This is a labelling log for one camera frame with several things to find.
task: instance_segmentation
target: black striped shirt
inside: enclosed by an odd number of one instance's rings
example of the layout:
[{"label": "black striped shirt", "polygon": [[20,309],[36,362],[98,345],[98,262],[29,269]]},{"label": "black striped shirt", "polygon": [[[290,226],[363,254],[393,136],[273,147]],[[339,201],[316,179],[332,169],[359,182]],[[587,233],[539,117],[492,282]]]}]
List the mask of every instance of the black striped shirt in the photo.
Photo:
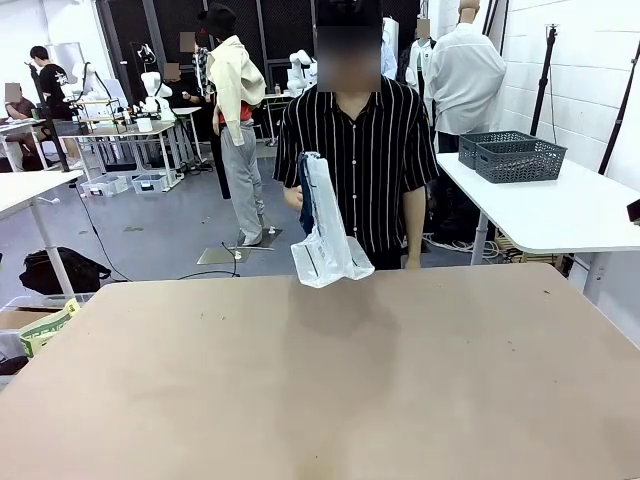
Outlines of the black striped shirt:
[{"label": "black striped shirt", "polygon": [[384,77],[356,121],[340,111],[333,93],[317,87],[293,100],[284,111],[274,179],[299,185],[303,151],[327,159],[347,235],[367,253],[400,246],[401,194],[437,176],[419,94]]}]

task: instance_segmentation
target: hand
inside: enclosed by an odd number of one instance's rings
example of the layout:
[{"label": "hand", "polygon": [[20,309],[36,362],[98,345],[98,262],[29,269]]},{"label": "hand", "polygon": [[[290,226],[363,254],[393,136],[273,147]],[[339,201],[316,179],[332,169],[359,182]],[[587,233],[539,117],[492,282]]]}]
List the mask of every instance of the hand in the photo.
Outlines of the hand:
[{"label": "hand", "polygon": [[284,198],[287,204],[295,209],[296,211],[302,210],[302,203],[304,201],[302,197],[302,187],[297,186],[294,188],[286,188],[284,189]]},{"label": "hand", "polygon": [[213,133],[220,136],[220,115],[218,109],[213,113]]},{"label": "hand", "polygon": [[420,256],[408,257],[407,263],[404,264],[405,270],[420,270],[422,265],[420,264]]}]

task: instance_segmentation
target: white shirt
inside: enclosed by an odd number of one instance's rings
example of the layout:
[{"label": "white shirt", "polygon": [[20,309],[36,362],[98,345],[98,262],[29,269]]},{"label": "white shirt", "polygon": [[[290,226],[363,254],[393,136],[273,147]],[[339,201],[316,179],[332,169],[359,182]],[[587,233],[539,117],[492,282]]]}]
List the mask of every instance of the white shirt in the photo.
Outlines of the white shirt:
[{"label": "white shirt", "polygon": [[264,100],[267,86],[236,35],[227,38],[209,54],[207,75],[216,86],[218,107],[229,127],[233,144],[244,145],[240,129],[242,102],[259,105]]},{"label": "white shirt", "polygon": [[450,135],[489,131],[507,67],[491,41],[469,23],[443,36],[429,65],[436,130]]},{"label": "white shirt", "polygon": [[396,74],[398,73],[398,61],[396,60],[396,56],[393,54],[393,48],[389,42],[384,39],[384,36],[382,40],[381,56],[382,61],[380,63],[380,73],[391,80],[395,80]]},{"label": "white shirt", "polygon": [[405,73],[405,79],[407,85],[413,88],[416,92],[420,93],[419,76],[424,79],[424,97],[423,101],[427,107],[429,113],[429,125],[433,126],[433,113],[431,112],[431,105],[433,103],[433,93],[431,92],[431,81],[427,78],[429,72],[429,65],[431,63],[431,57],[433,56],[433,49],[431,48],[431,40],[416,40],[411,45],[411,55],[409,57],[409,66]]}]

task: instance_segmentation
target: gray pants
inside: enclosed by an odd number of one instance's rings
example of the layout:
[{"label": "gray pants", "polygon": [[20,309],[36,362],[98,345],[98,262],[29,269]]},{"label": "gray pants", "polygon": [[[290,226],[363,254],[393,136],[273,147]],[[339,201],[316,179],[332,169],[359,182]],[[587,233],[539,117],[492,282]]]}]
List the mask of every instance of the gray pants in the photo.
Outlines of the gray pants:
[{"label": "gray pants", "polygon": [[242,122],[244,145],[236,147],[231,132],[223,128],[221,136],[222,161],[229,181],[231,202],[236,212],[245,244],[254,245],[262,240],[262,226],[258,215],[264,215],[262,179],[256,158],[256,134],[253,120]]}]

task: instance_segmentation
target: gray plastic basket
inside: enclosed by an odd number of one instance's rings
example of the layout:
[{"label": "gray plastic basket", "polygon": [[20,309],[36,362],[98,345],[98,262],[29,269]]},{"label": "gray plastic basket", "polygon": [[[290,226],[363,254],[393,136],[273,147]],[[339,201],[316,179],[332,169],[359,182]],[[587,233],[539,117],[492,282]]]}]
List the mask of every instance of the gray plastic basket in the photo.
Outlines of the gray plastic basket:
[{"label": "gray plastic basket", "polygon": [[567,149],[544,140],[479,143],[476,172],[491,183],[556,180]]},{"label": "gray plastic basket", "polygon": [[489,133],[467,133],[460,135],[460,155],[458,159],[463,165],[475,170],[476,145],[478,143],[517,142],[520,140],[534,140],[536,137],[515,130]]}]

